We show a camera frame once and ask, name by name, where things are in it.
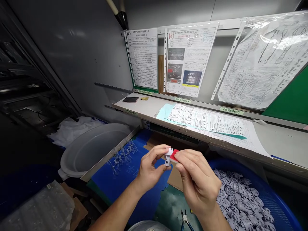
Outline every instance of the black phone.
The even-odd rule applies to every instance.
[[[137,102],[137,100],[139,99],[139,97],[126,97],[125,99],[123,99],[123,102],[125,103],[135,103]]]

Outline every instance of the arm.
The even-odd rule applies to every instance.
[[[118,199],[99,217],[88,231],[123,231],[140,198],[158,182],[167,169],[161,165],[155,168],[158,159],[168,152],[170,146],[161,144],[153,147],[141,158],[140,169],[134,179]]]
[[[215,175],[208,162],[201,154],[186,149],[175,154],[185,199],[196,214],[204,231],[232,231],[222,214],[216,198],[221,181]]]

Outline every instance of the pliers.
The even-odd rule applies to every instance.
[[[182,227],[181,227],[181,231],[184,230],[184,224],[185,222],[188,224],[188,227],[190,228],[191,231],[194,231],[191,224],[188,222],[187,220],[187,215],[186,215],[186,210],[185,210],[185,215],[183,214],[183,211],[181,210],[181,214],[182,214],[182,217],[183,217],[183,223],[182,223]]]

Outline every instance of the blue container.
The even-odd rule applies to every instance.
[[[209,162],[209,165],[213,170],[218,169],[225,172],[237,172],[241,173],[243,177],[250,179],[251,185],[249,185],[249,187],[259,191],[259,198],[262,199],[264,207],[270,209],[270,213],[275,220],[274,225],[276,231],[303,230],[298,220],[283,200],[264,180],[244,165],[229,159],[213,160]]]

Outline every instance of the red plastic part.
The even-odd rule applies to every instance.
[[[172,155],[170,156],[170,159],[171,159],[173,162],[176,162],[176,163],[178,163],[178,160],[174,157],[174,155],[175,155],[178,151],[179,151],[179,150],[174,149]]]

